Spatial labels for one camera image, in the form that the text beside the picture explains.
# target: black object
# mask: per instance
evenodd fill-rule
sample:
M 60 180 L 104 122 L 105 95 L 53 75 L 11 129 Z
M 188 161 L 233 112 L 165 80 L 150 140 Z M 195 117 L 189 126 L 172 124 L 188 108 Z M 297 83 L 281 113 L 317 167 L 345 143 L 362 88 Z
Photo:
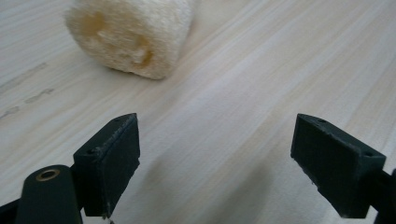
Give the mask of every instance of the black object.
M 136 114 L 111 120 L 75 154 L 69 168 L 53 165 L 29 175 L 19 200 L 0 207 L 0 223 L 82 223 L 110 217 L 139 165 Z
M 396 170 L 382 170 L 380 152 L 324 119 L 299 114 L 291 156 L 341 217 L 365 218 L 372 205 L 375 223 L 396 223 Z

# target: cylindrical sponge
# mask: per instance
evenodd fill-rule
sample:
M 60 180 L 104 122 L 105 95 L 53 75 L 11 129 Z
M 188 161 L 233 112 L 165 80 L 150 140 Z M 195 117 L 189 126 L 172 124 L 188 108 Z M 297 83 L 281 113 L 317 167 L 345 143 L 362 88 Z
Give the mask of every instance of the cylindrical sponge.
M 173 71 L 196 0 L 76 0 L 65 15 L 79 46 L 98 62 L 142 77 Z

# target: tabletop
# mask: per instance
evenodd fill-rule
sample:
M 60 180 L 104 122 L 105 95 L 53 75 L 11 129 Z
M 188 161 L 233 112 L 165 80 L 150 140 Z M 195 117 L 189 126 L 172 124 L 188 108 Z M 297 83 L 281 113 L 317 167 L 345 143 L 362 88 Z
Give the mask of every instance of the tabletop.
M 0 204 L 137 113 L 141 164 L 117 224 L 373 223 L 374 209 L 340 218 L 290 146 L 304 113 L 396 167 L 396 1 L 203 0 L 164 80 L 88 57 L 65 28 L 70 3 L 0 2 Z

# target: loofah hole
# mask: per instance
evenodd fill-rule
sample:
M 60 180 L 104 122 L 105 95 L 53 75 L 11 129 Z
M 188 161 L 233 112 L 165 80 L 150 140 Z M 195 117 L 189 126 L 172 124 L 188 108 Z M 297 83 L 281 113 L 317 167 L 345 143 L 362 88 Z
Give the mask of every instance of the loofah hole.
M 93 15 L 86 15 L 81 19 L 81 32 L 85 36 L 97 35 L 99 31 L 106 27 L 105 17 L 102 13 L 96 12 Z

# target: beige sponge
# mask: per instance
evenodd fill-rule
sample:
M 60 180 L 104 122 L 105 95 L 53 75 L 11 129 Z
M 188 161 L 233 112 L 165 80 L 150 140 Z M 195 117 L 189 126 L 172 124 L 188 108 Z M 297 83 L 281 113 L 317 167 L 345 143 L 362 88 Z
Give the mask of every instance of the beige sponge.
M 98 62 L 159 79 L 175 67 L 196 0 L 76 0 L 65 15 L 79 46 Z

